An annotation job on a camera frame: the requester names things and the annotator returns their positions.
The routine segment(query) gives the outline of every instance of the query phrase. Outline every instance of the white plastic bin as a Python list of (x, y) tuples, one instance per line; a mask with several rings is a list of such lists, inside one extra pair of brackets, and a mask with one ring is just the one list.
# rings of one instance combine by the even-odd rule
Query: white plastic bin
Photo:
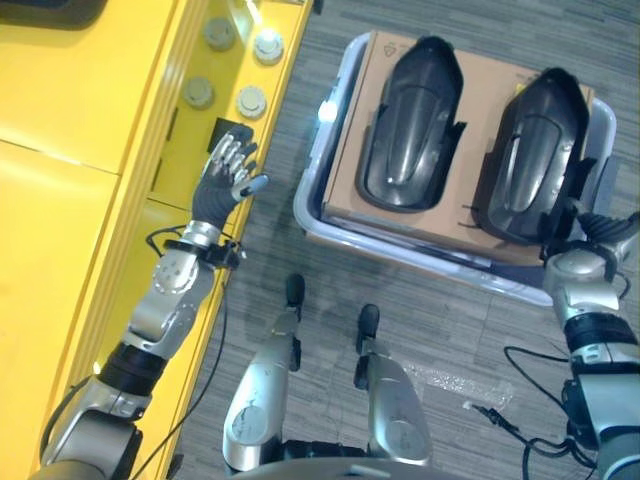
[[(391, 237), (374, 238), (321, 220), (322, 197), (333, 154), (368, 41), (367, 33), (349, 44), (340, 64), (335, 87), (318, 110), (319, 127), (293, 204), (298, 224), (312, 236), (355, 253), (417, 267), (430, 274), (442, 275), (536, 305), (551, 305), (551, 298), (539, 288), (542, 267), (496, 265), (490, 260), (458, 252), (451, 252), (451, 255), (444, 255), (446, 258), (443, 258), (441, 253), (446, 250), (444, 247), (438, 247), (433, 252), (418, 250)], [(616, 117), (613, 111), (596, 98), (585, 147), (585, 156), (597, 159), (582, 197), (587, 205), (593, 205), (599, 194), (600, 175), (611, 155), (615, 132)]]

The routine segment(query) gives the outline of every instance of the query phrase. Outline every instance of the robotic hand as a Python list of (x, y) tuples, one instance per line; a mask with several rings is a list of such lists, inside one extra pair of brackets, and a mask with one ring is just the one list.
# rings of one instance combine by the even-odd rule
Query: robotic hand
[(165, 365), (188, 335), (200, 303), (226, 266), (217, 244), (234, 207), (268, 183), (246, 163), (257, 146), (253, 131), (232, 128), (217, 144), (193, 196), (192, 220), (181, 238), (167, 241), (151, 287), (136, 306), (120, 343), (101, 373), (78, 384), (45, 428), (38, 480), (128, 478), (142, 432), (135, 421), (151, 402)]

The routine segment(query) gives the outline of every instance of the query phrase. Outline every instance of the yellow cabinet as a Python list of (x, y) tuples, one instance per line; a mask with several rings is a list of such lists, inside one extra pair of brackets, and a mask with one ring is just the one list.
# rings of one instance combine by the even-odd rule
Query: yellow cabinet
[(0, 142), (3, 478), (35, 462), (117, 179)]

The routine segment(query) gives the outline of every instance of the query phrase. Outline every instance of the robot finger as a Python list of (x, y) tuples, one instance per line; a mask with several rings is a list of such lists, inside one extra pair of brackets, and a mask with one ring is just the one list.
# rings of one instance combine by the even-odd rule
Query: robot finger
[(238, 183), (242, 182), (245, 178), (247, 178), (247, 175), (249, 175), (249, 172), (247, 172), (246, 168), (238, 170), (233, 177), (233, 184), (237, 185)]
[(220, 170), (220, 165), (222, 164), (225, 153), (232, 143), (233, 136), (228, 133), (225, 134), (224, 137), (222, 137), (222, 139), (216, 144), (211, 155), (209, 155), (209, 158), (202, 169), (202, 175), (205, 173), (208, 175), (215, 175)]
[(253, 172), (255, 170), (255, 168), (258, 166), (258, 164), (255, 162), (255, 160), (250, 161), (249, 163), (247, 163), (243, 169), (238, 170), (233, 178), (233, 184), (236, 185), (238, 183), (240, 183), (241, 181), (243, 181), (245, 178), (247, 178), (247, 176)]
[(262, 190), (268, 183), (269, 177), (265, 174), (260, 174), (253, 178), (246, 178), (237, 185), (234, 185), (231, 189), (231, 196), (233, 196), (237, 202), (241, 202), (246, 197)]
[(236, 160), (236, 155), (240, 153), (240, 149), (242, 148), (242, 143), (235, 141), (233, 142), (229, 148), (224, 152), (224, 157), (222, 158), (222, 163), (225, 165), (231, 165)]
[(240, 143), (246, 143), (253, 137), (253, 129), (246, 125), (234, 125), (227, 134), (231, 135), (234, 140)]

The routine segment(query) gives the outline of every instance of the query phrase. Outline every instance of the black cable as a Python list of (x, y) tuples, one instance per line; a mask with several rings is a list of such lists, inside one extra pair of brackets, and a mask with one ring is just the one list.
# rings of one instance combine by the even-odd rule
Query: black cable
[[(532, 438), (529, 443), (527, 443), (524, 447), (524, 450), (522, 451), (522, 480), (529, 480), (529, 456), (531, 455), (531, 450), (537, 451), (535, 444), (538, 442), (543, 442), (543, 443), (551, 443), (548, 442), (547, 440), (544, 440), (543, 438)], [(570, 450), (568, 447), (568, 442), (565, 440), (564, 442), (562, 442), (561, 444), (553, 444), (553, 445), (557, 445), (557, 446), (562, 446), (562, 448), (557, 451), (557, 452), (546, 452), (548, 453), (549, 458), (561, 458), (564, 457), (565, 455), (567, 455)]]
[(563, 363), (568, 363), (569, 360), (567, 358), (562, 358), (562, 357), (554, 357), (552, 355), (545, 355), (543, 353), (538, 353), (538, 352), (534, 352), (532, 350), (527, 350), (526, 348), (522, 348), (522, 347), (515, 347), (513, 345), (508, 345), (506, 347), (504, 347), (503, 352), (504, 352), (504, 356), (507, 357), (507, 360), (509, 360), (509, 363), (511, 363), (511, 365), (513, 366), (513, 368), (515, 368), (520, 375), (522, 375), (524, 378), (526, 378), (527, 380), (529, 380), (529, 382), (531, 382), (531, 384), (536, 387), (540, 392), (542, 392), (543, 394), (545, 394), (553, 403), (555, 403), (556, 405), (558, 405), (558, 407), (560, 407), (560, 409), (567, 413), (564, 405), (562, 405), (562, 402), (560, 400), (558, 400), (558, 398), (556, 396), (554, 396), (552, 393), (550, 393), (548, 390), (546, 390), (542, 385), (540, 385), (538, 382), (536, 382), (533, 378), (531, 378), (529, 376), (529, 374), (527, 374), (527, 372), (525, 372), (522, 367), (520, 367), (520, 365), (518, 365), (516, 363), (516, 361), (511, 358), (511, 355), (509, 354), (509, 352), (513, 350), (515, 352), (520, 352), (520, 353), (524, 353), (526, 355), (531, 355), (532, 357), (537, 357), (537, 358), (543, 358), (545, 360), (551, 360), (553, 362), (563, 362)]
[(620, 295), (618, 295), (618, 300), (624, 300), (624, 297), (626, 297), (627, 293), (629, 293), (629, 290), (631, 290), (631, 280), (629, 280), (629, 277), (627, 277), (621, 271), (617, 271), (616, 275), (618, 275), (620, 278), (622, 278), (622, 280), (624, 280), (624, 289), (622, 290)]
[(216, 355), (216, 360), (213, 364), (213, 368), (211, 369), (211, 373), (209, 374), (209, 377), (207, 378), (207, 381), (205, 382), (204, 387), (202, 387), (202, 391), (196, 398), (195, 402), (193, 402), (193, 404), (189, 407), (189, 410), (187, 410), (187, 413), (185, 413), (184, 416), (180, 419), (180, 421), (169, 431), (167, 436), (164, 437), (164, 439), (155, 448), (155, 450), (151, 452), (151, 455), (149, 455), (149, 457), (140, 466), (136, 474), (133, 477), (131, 477), (131, 480), (136, 480), (138, 477), (140, 477), (144, 469), (149, 465), (149, 463), (151, 463), (151, 460), (154, 459), (154, 457), (166, 445), (169, 439), (178, 431), (178, 429), (187, 420), (187, 418), (189, 418), (189, 416), (193, 413), (193, 411), (196, 409), (196, 407), (200, 404), (200, 402), (204, 398), (205, 393), (207, 393), (207, 390), (209, 389), (209, 386), (213, 381), (213, 376), (215, 375), (216, 370), (218, 368), (218, 364), (220, 363), (220, 357), (222, 357), (222, 350), (224, 349), (224, 342), (227, 336), (227, 317), (229, 313), (229, 305), (227, 303), (226, 293), (227, 293), (226, 288), (224, 284), (222, 284), (222, 295), (223, 295), (222, 301), (223, 301), (224, 312), (223, 312), (223, 320), (222, 320), (222, 336), (220, 337), (220, 347), (218, 348), (218, 354)]
[(63, 399), (60, 401), (56, 409), (53, 411), (53, 413), (49, 417), (49, 421), (47, 422), (47, 425), (44, 427), (44, 431), (42, 432), (42, 437), (40, 437), (40, 460), (42, 460), (44, 451), (47, 448), (47, 445), (49, 444), (51, 431), (53, 430), (53, 427), (58, 421), (58, 418), (60, 418), (60, 415), (62, 415), (63, 410), (67, 408), (67, 405), (69, 405), (69, 402), (71, 402), (75, 394), (78, 393), (78, 391), (87, 384), (90, 378), (91, 378), (91, 375), (84, 377), (76, 385), (73, 385), (71, 387), (71, 390), (67, 392), (67, 394), (63, 397)]
[(149, 245), (151, 247), (151, 249), (154, 252), (156, 252), (158, 254), (159, 257), (161, 257), (162, 256), (162, 252), (160, 251), (160, 249), (156, 245), (156, 242), (153, 241), (153, 237), (155, 237), (156, 235), (159, 235), (161, 233), (174, 233), (177, 236), (180, 236), (180, 235), (182, 235), (180, 233), (180, 229), (185, 228), (185, 227), (186, 227), (186, 225), (174, 225), (173, 227), (159, 228), (158, 230), (154, 230), (149, 235), (147, 235), (145, 237), (144, 241), (147, 243), (147, 245)]
[(593, 475), (593, 472), (595, 472), (595, 471), (596, 471), (596, 467), (593, 467), (591, 469), (591, 471), (589, 472), (589, 475), (587, 475), (584, 480), (589, 480), (591, 478), (591, 476)]
[[(156, 242), (153, 240), (153, 238), (156, 235), (159, 235), (161, 233), (175, 233), (177, 236), (180, 237), (182, 235), (180, 230), (183, 229), (183, 228), (186, 228), (186, 225), (175, 225), (173, 227), (159, 228), (158, 230), (154, 230), (149, 235), (147, 235), (145, 237), (144, 241), (146, 242), (147, 245), (149, 245), (149, 247), (151, 247), (151, 249), (154, 252), (156, 252), (156, 254), (159, 257), (162, 257), (162, 252), (160, 251), (160, 249), (156, 245)], [(232, 235), (229, 235), (228, 233), (222, 232), (222, 231), (220, 232), (220, 235), (222, 235), (223, 237), (226, 237), (229, 240), (231, 240), (233, 243), (235, 243), (238, 246), (239, 250), (242, 250), (242, 243), (240, 243), (239, 241), (234, 240)]]

